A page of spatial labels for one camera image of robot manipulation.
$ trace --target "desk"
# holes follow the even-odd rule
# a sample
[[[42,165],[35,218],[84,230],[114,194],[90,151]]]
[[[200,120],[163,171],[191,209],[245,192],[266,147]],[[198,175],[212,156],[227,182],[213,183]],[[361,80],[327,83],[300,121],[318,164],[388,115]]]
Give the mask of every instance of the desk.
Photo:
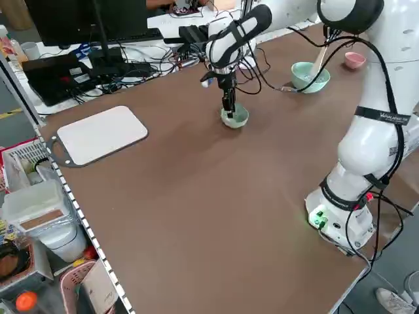
[[[308,35],[320,41],[321,28]],[[294,62],[318,53],[296,34],[261,47],[275,85],[289,81]],[[266,86],[257,96],[239,93],[250,112],[242,130],[222,125],[222,93],[216,84],[200,87],[200,66],[47,118],[40,129],[45,139],[63,125],[126,105],[149,129],[136,145],[58,171],[123,300],[128,297],[127,308],[148,314],[336,308],[365,264],[318,237],[306,221],[304,198],[336,164],[360,98],[363,74],[341,68],[343,53],[328,66],[332,79],[319,94]],[[411,155],[401,174],[417,174],[418,157]],[[394,200],[413,208],[418,178],[397,175]],[[394,217],[384,209],[383,229],[395,230]]]
[[[179,27],[180,26],[189,26],[189,25],[205,25],[212,21],[216,15],[216,11],[210,10],[208,7],[202,7],[200,8],[202,11],[202,14],[191,14],[187,18],[175,18],[171,16],[170,14],[165,14],[161,16],[155,16],[152,18],[149,18],[148,21],[148,27],[149,28],[159,28],[161,33],[163,34],[164,38],[171,38],[171,37],[179,37]],[[241,15],[241,1],[237,0],[236,8],[233,10],[230,10],[230,13],[233,15],[234,18],[239,19]],[[305,21],[297,24],[297,27],[304,28],[314,25],[311,21]],[[285,35],[289,33],[287,29],[281,29],[279,31],[274,31],[272,33],[268,33],[262,36],[257,37],[257,43],[263,43],[265,41],[269,41],[273,38],[280,37],[282,35]],[[68,52],[76,49],[79,47],[78,44],[72,45],[67,50],[60,50],[58,47],[45,47],[43,43],[37,43],[39,47],[39,51],[41,55],[45,58],[51,57],[52,55],[57,54],[67,54]],[[163,40],[159,41],[147,41],[142,43],[130,43],[130,44],[124,44],[123,46],[127,47],[126,53],[128,55],[128,58],[131,60],[137,60],[137,61],[152,61],[154,59],[161,58],[165,51],[168,50],[173,46],[178,45],[166,45],[164,44]],[[90,61],[88,58],[85,58],[82,60],[83,63],[85,63],[87,66],[91,67]],[[171,65],[162,65],[162,70],[166,71],[171,67]],[[24,88],[25,92],[28,94],[29,99],[32,101],[36,111],[41,114],[55,114],[60,111],[64,111],[66,109],[76,107],[79,105],[74,99],[69,99],[66,101],[63,101],[55,106],[47,107],[43,101],[36,95],[36,93],[30,88],[29,84],[27,83],[27,78],[25,74],[18,69],[14,69],[16,76],[18,77],[20,84]],[[90,91],[90,95],[100,95],[101,92],[99,90],[96,91]],[[85,101],[90,100],[87,97],[81,96],[82,99]]]

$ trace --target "white cutting board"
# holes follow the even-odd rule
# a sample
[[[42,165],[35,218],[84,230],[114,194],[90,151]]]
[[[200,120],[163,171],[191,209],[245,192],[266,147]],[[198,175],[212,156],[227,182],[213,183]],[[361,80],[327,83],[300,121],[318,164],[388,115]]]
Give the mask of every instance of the white cutting board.
[[[58,138],[53,136],[48,147],[52,150],[53,142],[60,141],[69,155],[64,164],[83,167],[147,135],[147,128],[132,111],[118,106],[61,127],[57,131]]]

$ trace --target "light green bowl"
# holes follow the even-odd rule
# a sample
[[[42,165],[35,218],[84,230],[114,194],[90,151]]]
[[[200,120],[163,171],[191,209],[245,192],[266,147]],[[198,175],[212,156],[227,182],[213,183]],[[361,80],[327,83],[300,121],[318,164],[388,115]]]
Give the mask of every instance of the light green bowl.
[[[232,118],[227,116],[227,112],[224,108],[221,109],[221,120],[229,128],[238,129],[245,126],[249,120],[249,111],[247,111],[241,104],[236,103],[236,112],[233,114]]]
[[[291,72],[293,73],[292,82],[295,88],[299,90],[304,88],[311,82],[311,79],[308,77],[310,70],[313,67],[311,62],[298,62],[291,67]],[[326,84],[330,81],[330,73],[328,70],[324,69],[319,78],[311,85],[309,88],[303,91],[305,94],[316,93],[320,91]]]

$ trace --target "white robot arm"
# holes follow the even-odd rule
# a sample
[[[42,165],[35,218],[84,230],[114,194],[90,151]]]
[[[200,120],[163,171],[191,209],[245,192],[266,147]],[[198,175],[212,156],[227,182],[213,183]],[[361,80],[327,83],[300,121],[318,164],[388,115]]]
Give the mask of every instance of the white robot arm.
[[[225,15],[211,23],[206,52],[212,76],[225,92],[224,108],[233,113],[235,68],[242,47],[262,33],[303,21],[316,10],[331,28],[355,35],[367,31],[386,62],[397,104],[394,112],[382,64],[371,52],[361,102],[338,146],[338,164],[306,199],[309,223],[350,251],[364,246],[374,234],[367,202],[359,200],[373,185],[384,189],[379,179],[388,173],[396,156],[401,156],[397,153],[400,132],[395,125],[403,125],[399,130],[406,140],[404,157],[419,146],[419,117],[412,113],[419,102],[419,2],[262,0],[239,21]]]

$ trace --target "floor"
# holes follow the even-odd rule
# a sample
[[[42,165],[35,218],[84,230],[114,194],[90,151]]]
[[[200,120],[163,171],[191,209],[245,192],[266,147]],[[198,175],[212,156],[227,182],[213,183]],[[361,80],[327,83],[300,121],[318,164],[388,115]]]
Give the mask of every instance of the floor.
[[[7,20],[0,14],[0,24],[7,26]],[[27,31],[13,31],[9,28],[11,35],[20,41],[40,41],[39,34],[35,28]],[[0,82],[0,113],[17,108],[17,104]],[[35,136],[35,133],[26,120],[24,114],[16,114],[0,120],[0,146],[11,146]],[[3,203],[3,195],[0,195],[0,204]],[[371,273],[366,280],[355,286],[346,299],[346,303],[352,308],[355,314],[387,314],[380,307],[374,297],[374,290],[378,287],[395,289],[403,292],[404,278],[415,270],[419,270],[419,215],[410,218],[405,225],[405,231],[397,240],[395,245],[388,248],[382,258],[376,263],[374,273]],[[351,312],[341,306],[341,314]]]

